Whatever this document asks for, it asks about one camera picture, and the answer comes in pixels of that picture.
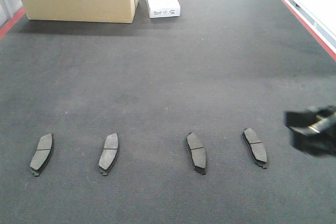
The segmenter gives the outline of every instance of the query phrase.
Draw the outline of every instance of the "red stripe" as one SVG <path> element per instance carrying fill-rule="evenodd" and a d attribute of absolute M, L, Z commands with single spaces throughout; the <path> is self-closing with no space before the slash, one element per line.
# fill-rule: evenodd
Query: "red stripe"
<path fill-rule="evenodd" d="M 315 38 L 315 40 L 327 51 L 327 53 L 336 60 L 336 53 L 322 40 L 322 38 L 308 25 L 306 21 L 304 21 L 293 9 L 292 6 L 290 6 L 288 3 L 286 3 L 284 0 L 281 0 L 287 8 L 294 14 L 294 16 L 301 22 L 301 24 L 304 26 L 304 28 Z"/>
<path fill-rule="evenodd" d="M 13 18 L 11 18 L 9 21 L 7 21 L 7 23 L 5 25 L 3 25 L 0 28 L 0 39 L 2 39 L 6 33 L 9 32 L 9 30 L 11 30 L 11 28 L 22 18 L 23 15 L 26 14 L 25 9 L 22 7 L 20 10 L 18 10 L 16 12 L 16 14 L 14 14 Z"/>

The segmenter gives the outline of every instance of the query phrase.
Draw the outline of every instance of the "brake pad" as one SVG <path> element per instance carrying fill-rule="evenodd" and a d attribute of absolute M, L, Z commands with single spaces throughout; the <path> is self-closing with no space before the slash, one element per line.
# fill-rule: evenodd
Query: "brake pad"
<path fill-rule="evenodd" d="M 31 159 L 30 168 L 35 177 L 39 176 L 48 164 L 54 150 L 54 139 L 51 133 L 41 137 L 38 142 L 36 152 Z"/>
<path fill-rule="evenodd" d="M 103 176 L 107 176 L 112 166 L 116 162 L 119 152 L 119 141 L 117 133 L 108 135 L 103 152 L 101 153 L 99 159 L 99 170 Z"/>
<path fill-rule="evenodd" d="M 255 131 L 251 128 L 247 128 L 243 131 L 243 137 L 250 150 L 254 163 L 266 169 L 268 167 L 266 149 Z"/>
<path fill-rule="evenodd" d="M 189 133 L 186 137 L 186 141 L 191 153 L 191 161 L 194 169 L 204 175 L 206 173 L 206 154 L 202 141 L 193 132 Z"/>

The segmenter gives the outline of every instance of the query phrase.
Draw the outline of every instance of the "red floor trim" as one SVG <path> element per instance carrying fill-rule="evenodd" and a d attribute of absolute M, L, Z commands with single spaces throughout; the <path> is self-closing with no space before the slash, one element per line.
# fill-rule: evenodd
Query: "red floor trim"
<path fill-rule="evenodd" d="M 1 28 L 0 28 L 0 39 L 2 39 L 6 33 L 8 33 L 11 28 L 22 18 L 23 15 L 26 14 L 25 9 L 22 7 L 20 10 L 16 12 L 16 14 L 7 21 Z"/>

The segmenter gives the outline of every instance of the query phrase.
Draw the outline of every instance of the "black object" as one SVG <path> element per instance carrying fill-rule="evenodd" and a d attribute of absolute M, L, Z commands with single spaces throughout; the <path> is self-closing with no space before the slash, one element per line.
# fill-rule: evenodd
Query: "black object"
<path fill-rule="evenodd" d="M 250 150 L 254 163 L 266 169 L 268 167 L 266 149 L 262 141 L 258 138 L 256 132 L 251 128 L 247 128 L 243 131 L 243 137 Z"/>
<path fill-rule="evenodd" d="M 336 106 L 285 112 L 294 148 L 313 156 L 336 156 Z"/>
<path fill-rule="evenodd" d="M 191 153 L 191 161 L 194 169 L 204 175 L 206 173 L 206 154 L 202 141 L 196 136 L 195 133 L 189 133 L 186 137 L 187 146 Z"/>
<path fill-rule="evenodd" d="M 39 176 L 48 164 L 54 150 L 54 139 L 51 133 L 41 137 L 38 142 L 36 152 L 31 159 L 30 168 L 35 177 Z"/>
<path fill-rule="evenodd" d="M 112 166 L 116 162 L 118 152 L 119 152 L 119 140 L 117 133 L 108 135 L 105 140 L 103 152 L 101 153 L 99 159 L 99 169 L 100 173 L 103 176 L 108 175 Z"/>

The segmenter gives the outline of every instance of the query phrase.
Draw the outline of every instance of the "gray carpet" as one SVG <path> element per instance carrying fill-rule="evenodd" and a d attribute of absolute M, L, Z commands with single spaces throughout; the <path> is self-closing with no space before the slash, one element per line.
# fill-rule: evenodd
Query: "gray carpet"
<path fill-rule="evenodd" d="M 181 17 L 149 19 L 140 0 L 129 25 L 24 17 L 0 41 L 1 223 L 336 221 L 335 158 L 294 149 L 283 125 L 285 110 L 335 104 L 335 62 L 280 0 L 179 2 Z M 34 177 L 48 132 L 54 154 Z M 103 177 L 113 132 L 120 153 Z"/>

